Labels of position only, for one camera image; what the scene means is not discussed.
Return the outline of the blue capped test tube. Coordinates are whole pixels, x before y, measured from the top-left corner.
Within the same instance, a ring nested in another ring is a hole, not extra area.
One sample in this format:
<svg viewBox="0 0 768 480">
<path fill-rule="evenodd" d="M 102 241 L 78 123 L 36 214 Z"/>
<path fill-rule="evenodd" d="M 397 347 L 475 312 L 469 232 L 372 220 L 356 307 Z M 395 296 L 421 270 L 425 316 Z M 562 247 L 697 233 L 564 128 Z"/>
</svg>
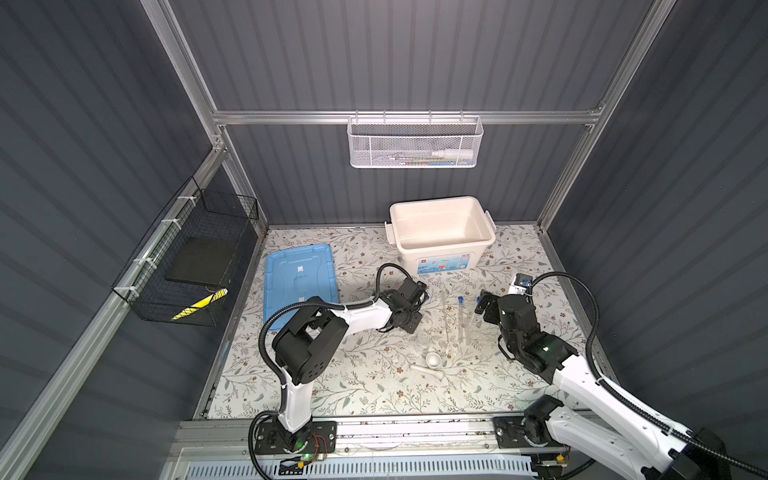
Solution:
<svg viewBox="0 0 768 480">
<path fill-rule="evenodd" d="M 457 301 L 458 342 L 464 344 L 466 342 L 465 299 L 459 296 Z"/>
</svg>

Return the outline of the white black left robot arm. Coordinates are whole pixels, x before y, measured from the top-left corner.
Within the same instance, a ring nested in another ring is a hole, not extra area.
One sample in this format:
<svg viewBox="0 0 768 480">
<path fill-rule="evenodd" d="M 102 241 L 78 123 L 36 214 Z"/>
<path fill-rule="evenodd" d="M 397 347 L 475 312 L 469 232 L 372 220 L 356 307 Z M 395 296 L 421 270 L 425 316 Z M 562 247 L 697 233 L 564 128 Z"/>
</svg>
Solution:
<svg viewBox="0 0 768 480">
<path fill-rule="evenodd" d="M 310 424 L 312 383 L 330 366 L 343 340 L 368 330 L 412 334 L 427 298 L 427 285 L 407 278 L 362 307 L 331 305 L 318 297 L 302 303 L 272 341 L 270 368 L 280 382 L 278 421 L 284 431 L 296 434 Z"/>
</svg>

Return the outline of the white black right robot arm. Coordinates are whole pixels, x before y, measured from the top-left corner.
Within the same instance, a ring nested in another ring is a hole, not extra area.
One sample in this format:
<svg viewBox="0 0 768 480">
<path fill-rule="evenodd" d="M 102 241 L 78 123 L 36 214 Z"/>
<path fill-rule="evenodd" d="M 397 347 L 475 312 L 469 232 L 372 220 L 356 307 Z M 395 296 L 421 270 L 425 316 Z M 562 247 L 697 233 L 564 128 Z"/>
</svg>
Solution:
<svg viewBox="0 0 768 480">
<path fill-rule="evenodd" d="M 573 447 L 625 479 L 729 479 L 725 445 L 690 433 L 597 376 L 590 359 L 542 331 L 526 294 L 480 294 L 476 313 L 500 329 L 500 349 L 554 387 L 524 410 L 518 433 L 532 446 Z"/>
</svg>

